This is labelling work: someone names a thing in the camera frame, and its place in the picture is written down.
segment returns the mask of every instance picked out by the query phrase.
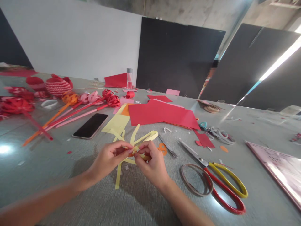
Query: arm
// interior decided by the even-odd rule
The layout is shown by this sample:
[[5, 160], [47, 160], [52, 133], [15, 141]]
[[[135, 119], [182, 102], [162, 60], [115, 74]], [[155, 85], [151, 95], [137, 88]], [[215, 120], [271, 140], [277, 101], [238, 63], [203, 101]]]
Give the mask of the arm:
[[150, 182], [170, 203], [183, 225], [212, 226], [212, 221], [194, 204], [169, 177], [166, 171], [163, 154], [152, 141], [145, 141], [139, 146], [139, 154], [151, 156], [146, 163], [138, 154], [135, 154], [137, 166]]
[[132, 148], [132, 145], [124, 141], [106, 144], [86, 172], [0, 209], [0, 225], [34, 225], [107, 176], [132, 153]]

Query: white wall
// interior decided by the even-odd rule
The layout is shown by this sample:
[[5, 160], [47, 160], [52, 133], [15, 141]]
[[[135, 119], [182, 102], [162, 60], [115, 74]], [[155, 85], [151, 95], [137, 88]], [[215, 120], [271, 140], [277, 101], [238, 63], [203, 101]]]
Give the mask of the white wall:
[[130, 67], [136, 85], [142, 16], [78, 0], [0, 7], [36, 71], [104, 81]]

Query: black panel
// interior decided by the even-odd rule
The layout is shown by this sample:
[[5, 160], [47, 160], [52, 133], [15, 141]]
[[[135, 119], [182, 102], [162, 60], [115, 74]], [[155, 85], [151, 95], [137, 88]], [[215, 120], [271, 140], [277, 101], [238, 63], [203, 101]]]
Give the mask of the black panel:
[[201, 95], [237, 104], [300, 34], [242, 24]]
[[263, 80], [240, 103], [240, 106], [282, 111], [290, 105], [301, 106], [301, 48], [269, 77]]
[[0, 9], [0, 62], [32, 68], [17, 37]]
[[142, 18], [137, 87], [197, 98], [224, 31]]

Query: smartphone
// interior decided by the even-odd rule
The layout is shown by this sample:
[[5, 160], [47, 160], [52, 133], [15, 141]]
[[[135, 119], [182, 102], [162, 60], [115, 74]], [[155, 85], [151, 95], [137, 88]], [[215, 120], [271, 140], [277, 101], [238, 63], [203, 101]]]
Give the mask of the smartphone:
[[95, 114], [82, 127], [80, 127], [72, 136], [82, 139], [91, 139], [98, 129], [102, 126], [108, 115]]

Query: yellow scissor handle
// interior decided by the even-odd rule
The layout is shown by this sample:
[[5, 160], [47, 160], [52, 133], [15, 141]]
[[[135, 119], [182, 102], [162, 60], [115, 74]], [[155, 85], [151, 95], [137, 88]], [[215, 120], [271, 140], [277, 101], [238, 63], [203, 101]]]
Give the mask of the yellow scissor handle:
[[[218, 164], [218, 163], [211, 163], [209, 162], [209, 166], [219, 175], [220, 178], [223, 179], [223, 181], [241, 198], [247, 198], [249, 196], [247, 189], [245, 188], [244, 184], [241, 182], [241, 180], [234, 174], [232, 173], [229, 169], [227, 169], [226, 167]], [[219, 167], [223, 170], [225, 170], [239, 185], [239, 187], [242, 190], [242, 193], [237, 190], [236, 187], [234, 187], [228, 180], [227, 178], [220, 172], [220, 170], [218, 168]]]

